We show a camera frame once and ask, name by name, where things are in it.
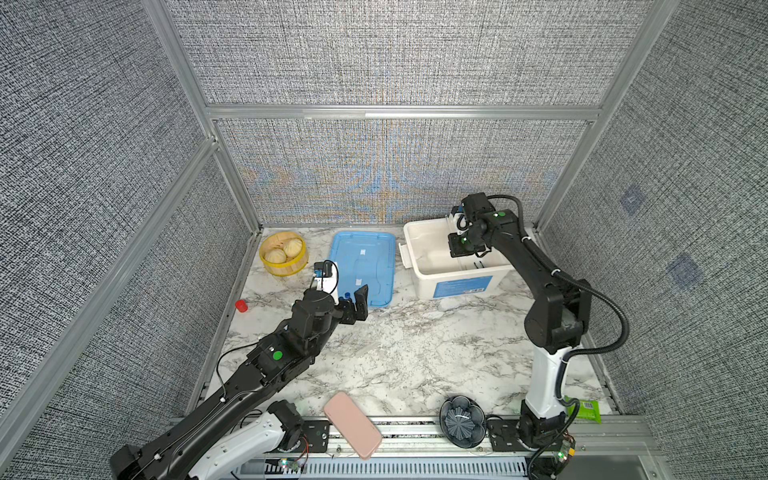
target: storage box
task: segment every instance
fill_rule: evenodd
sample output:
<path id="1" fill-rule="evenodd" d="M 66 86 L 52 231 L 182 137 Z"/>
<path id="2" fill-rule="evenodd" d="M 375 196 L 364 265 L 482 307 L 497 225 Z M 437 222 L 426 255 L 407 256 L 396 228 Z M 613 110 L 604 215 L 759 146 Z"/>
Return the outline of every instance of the storage box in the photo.
<path id="1" fill-rule="evenodd" d="M 456 231 L 448 218 L 408 222 L 403 227 L 406 244 L 400 255 L 412 268 L 416 295 L 427 300 L 443 296 L 483 292 L 495 288 L 514 267 L 497 250 L 482 258 L 451 257 L 448 235 Z"/>

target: gray panel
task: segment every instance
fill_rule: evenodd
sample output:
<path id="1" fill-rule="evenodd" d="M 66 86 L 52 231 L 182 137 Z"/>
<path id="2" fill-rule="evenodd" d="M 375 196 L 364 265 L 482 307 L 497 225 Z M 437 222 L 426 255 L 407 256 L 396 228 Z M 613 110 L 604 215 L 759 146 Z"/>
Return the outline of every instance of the gray panel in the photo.
<path id="1" fill-rule="evenodd" d="M 0 34 L 0 415 L 201 132 L 139 2 L 13 2 Z"/>
<path id="2" fill-rule="evenodd" d="M 192 2 L 212 103 L 598 104 L 651 0 Z"/>
<path id="3" fill-rule="evenodd" d="M 519 195 L 533 218 L 580 121 L 222 120 L 267 223 L 403 223 L 476 191 Z"/>
<path id="4" fill-rule="evenodd" d="M 110 478 L 183 415 L 249 236 L 210 159 L 3 478 Z"/>
<path id="5" fill-rule="evenodd" d="M 765 475 L 768 4 L 685 0 L 545 231 L 627 307 L 604 358 L 678 479 Z M 597 344 L 617 335 L 600 303 Z"/>

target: blue plastic lid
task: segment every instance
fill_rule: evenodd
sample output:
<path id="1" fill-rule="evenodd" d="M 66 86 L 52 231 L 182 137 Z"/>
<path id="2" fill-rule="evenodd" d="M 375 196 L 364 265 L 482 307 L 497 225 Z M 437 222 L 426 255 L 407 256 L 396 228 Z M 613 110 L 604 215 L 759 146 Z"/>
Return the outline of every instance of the blue plastic lid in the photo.
<path id="1" fill-rule="evenodd" d="M 329 257 L 339 266 L 339 296 L 368 285 L 368 305 L 387 306 L 395 287 L 395 236 L 377 232 L 338 232 Z"/>

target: green packet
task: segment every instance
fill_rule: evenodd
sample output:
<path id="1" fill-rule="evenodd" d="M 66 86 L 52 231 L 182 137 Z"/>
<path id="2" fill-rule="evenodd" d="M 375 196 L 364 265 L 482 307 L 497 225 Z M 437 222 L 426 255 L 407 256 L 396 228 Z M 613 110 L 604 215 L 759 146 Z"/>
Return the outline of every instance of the green packet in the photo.
<path id="1" fill-rule="evenodd" d="M 566 400 L 570 400 L 571 398 L 568 396 L 565 396 Z M 570 415 L 574 411 L 575 407 L 568 407 L 567 411 Z M 581 401 L 581 407 L 578 410 L 578 415 L 576 415 L 577 419 L 584 419 L 584 420 L 592 420 L 593 422 L 602 423 L 603 421 L 600 419 L 600 406 L 598 405 L 598 402 L 596 400 L 588 400 L 588 401 Z"/>

